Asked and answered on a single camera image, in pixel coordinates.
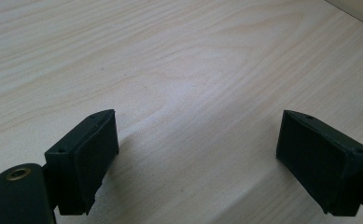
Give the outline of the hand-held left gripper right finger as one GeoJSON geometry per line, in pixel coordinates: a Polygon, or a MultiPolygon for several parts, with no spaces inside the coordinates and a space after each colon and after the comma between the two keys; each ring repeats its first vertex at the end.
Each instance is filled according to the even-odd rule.
{"type": "Polygon", "coordinates": [[[353,217],[363,206],[363,145],[323,121],[286,110],[276,158],[326,214],[353,217]]]}

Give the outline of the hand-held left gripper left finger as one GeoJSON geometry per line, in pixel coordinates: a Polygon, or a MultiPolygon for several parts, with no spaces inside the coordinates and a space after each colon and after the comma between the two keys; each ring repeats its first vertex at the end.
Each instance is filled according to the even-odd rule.
{"type": "Polygon", "coordinates": [[[115,111],[87,116],[45,152],[51,203],[65,216],[89,213],[118,154],[115,111]]]}

